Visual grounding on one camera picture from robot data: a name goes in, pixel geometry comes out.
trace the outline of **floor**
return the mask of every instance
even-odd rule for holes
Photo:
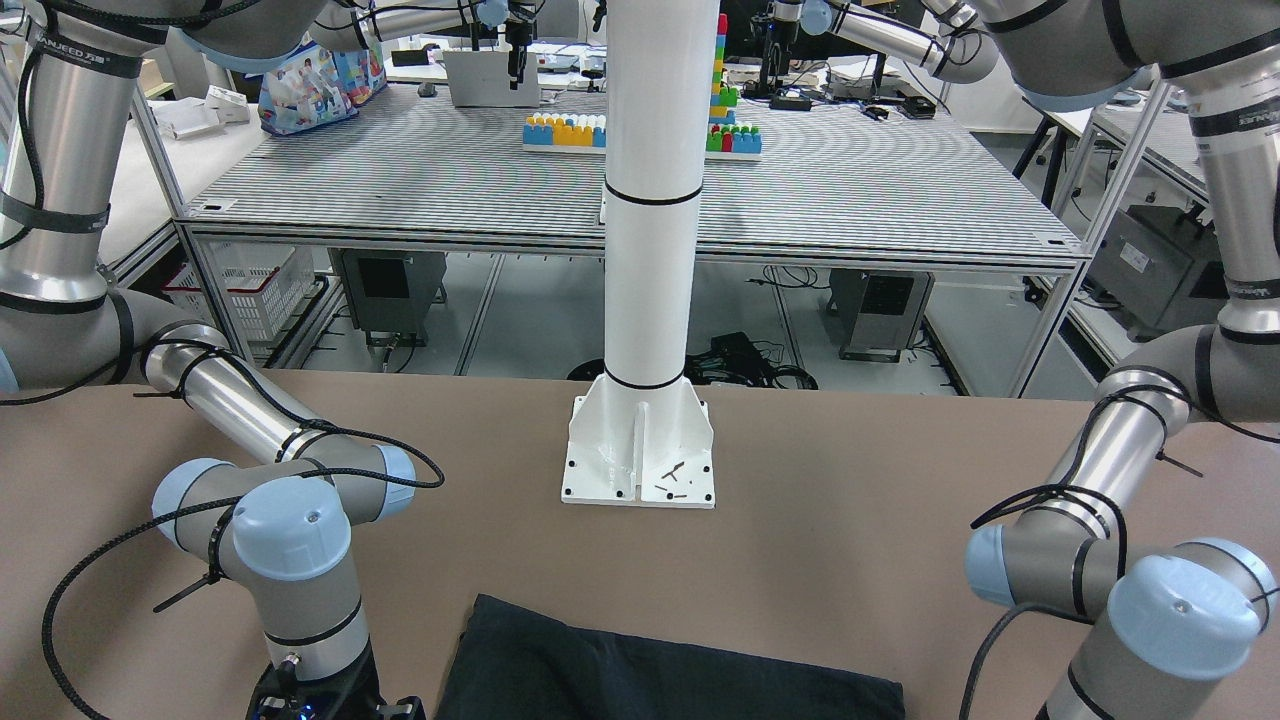
[[[1028,141],[1020,135],[978,138],[1010,168]],[[1094,154],[1096,172],[1088,174],[1075,204],[1068,205],[1064,222],[1076,234],[1088,228],[1085,213],[1097,209],[1107,159],[1106,152]],[[1044,167],[1032,164],[1023,182],[1039,193],[1043,178]],[[1132,192],[1146,186],[1134,187]],[[325,260],[317,254],[320,266]],[[750,282],[760,273],[759,265],[696,265],[689,352],[705,351],[714,336],[745,332],[771,361],[803,366],[822,389],[954,395],[957,378],[950,369],[965,375],[961,383],[973,395],[1004,395],[1038,315],[1023,299],[1020,277],[940,274],[927,307],[932,334],[918,334],[920,350],[904,352],[897,363],[842,360],[838,323],[826,311],[829,292]],[[813,284],[826,283],[827,272],[819,270]],[[390,352],[366,347],[365,333],[352,327],[349,313],[339,311],[305,366],[550,379],[604,354],[599,260],[451,254],[444,288],[447,300],[428,313],[425,346]],[[940,360],[938,338],[952,365]],[[1092,387],[1084,366],[1056,343],[1029,395],[1079,400],[1088,398]]]

